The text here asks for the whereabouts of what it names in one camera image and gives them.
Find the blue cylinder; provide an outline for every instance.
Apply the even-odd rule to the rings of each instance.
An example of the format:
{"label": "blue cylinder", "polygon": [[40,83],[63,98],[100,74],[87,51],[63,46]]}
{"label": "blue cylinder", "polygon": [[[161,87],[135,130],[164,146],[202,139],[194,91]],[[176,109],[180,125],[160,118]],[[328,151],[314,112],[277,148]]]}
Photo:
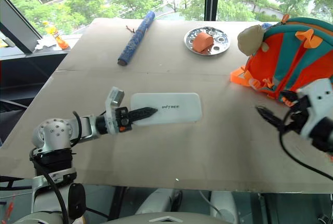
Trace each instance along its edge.
{"label": "blue cylinder", "polygon": [[119,65],[125,66],[131,61],[137,46],[142,41],[146,30],[150,27],[154,18],[155,18],[155,14],[153,11],[149,11],[148,14],[144,17],[144,20],[142,21],[140,26],[137,28],[137,30],[133,34],[131,40],[126,45],[124,51],[119,56],[119,58],[118,58]]}

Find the plastic bottle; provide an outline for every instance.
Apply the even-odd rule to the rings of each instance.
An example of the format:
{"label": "plastic bottle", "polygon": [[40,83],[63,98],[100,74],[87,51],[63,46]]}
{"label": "plastic bottle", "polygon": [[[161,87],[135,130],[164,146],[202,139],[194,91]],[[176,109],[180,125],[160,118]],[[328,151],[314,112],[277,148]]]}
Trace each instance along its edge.
{"label": "plastic bottle", "polygon": [[68,48],[68,43],[61,38],[58,29],[54,25],[50,24],[48,21],[43,21],[43,25],[45,25],[46,32],[56,39],[61,49]]}

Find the orange backpack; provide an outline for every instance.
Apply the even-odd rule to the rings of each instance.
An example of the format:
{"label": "orange backpack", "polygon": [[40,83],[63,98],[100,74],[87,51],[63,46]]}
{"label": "orange backpack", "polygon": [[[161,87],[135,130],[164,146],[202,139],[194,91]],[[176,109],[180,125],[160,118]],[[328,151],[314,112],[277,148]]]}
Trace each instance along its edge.
{"label": "orange backpack", "polygon": [[270,27],[261,48],[246,66],[230,74],[236,84],[251,86],[269,97],[283,101],[280,92],[296,91],[317,80],[333,83],[333,25],[311,18],[291,18]]}

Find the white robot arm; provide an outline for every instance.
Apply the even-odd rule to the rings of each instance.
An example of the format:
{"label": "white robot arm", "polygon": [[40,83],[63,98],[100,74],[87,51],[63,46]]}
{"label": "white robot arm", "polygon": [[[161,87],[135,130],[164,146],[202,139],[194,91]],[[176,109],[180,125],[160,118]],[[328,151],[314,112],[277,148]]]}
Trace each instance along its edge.
{"label": "white robot arm", "polygon": [[103,134],[115,135],[131,130],[134,121],[157,112],[149,107],[134,111],[120,108],[123,97],[124,92],[113,87],[105,103],[106,110],[101,115],[79,117],[73,112],[74,119],[51,118],[34,130],[32,142],[35,148],[30,152],[36,173],[32,182],[32,214],[18,223],[68,224],[83,215],[85,192],[81,184],[74,183],[76,170],[72,166],[71,148],[78,142],[96,139]]}
{"label": "white robot arm", "polygon": [[[258,106],[256,108],[260,115],[280,133],[295,131],[317,149],[332,153],[333,121],[328,117],[333,109],[333,89],[330,80],[323,78],[304,86],[296,93],[283,91],[281,94],[293,103],[285,119],[282,121],[269,109]],[[286,125],[289,116],[292,122]]]}

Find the metal plate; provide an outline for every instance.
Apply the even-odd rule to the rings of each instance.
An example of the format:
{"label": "metal plate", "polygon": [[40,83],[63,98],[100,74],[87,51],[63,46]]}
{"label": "metal plate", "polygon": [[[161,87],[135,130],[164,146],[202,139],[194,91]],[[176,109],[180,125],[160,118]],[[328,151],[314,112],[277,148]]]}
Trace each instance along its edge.
{"label": "metal plate", "polygon": [[[206,54],[202,54],[193,50],[193,41],[196,38],[197,34],[200,32],[208,33],[214,38],[214,44]],[[203,56],[220,54],[225,50],[227,50],[230,46],[230,40],[228,36],[221,30],[212,27],[195,28],[189,31],[187,34],[185,34],[184,43],[185,46],[188,49],[190,49],[192,52],[195,52],[196,54],[200,54]]]}

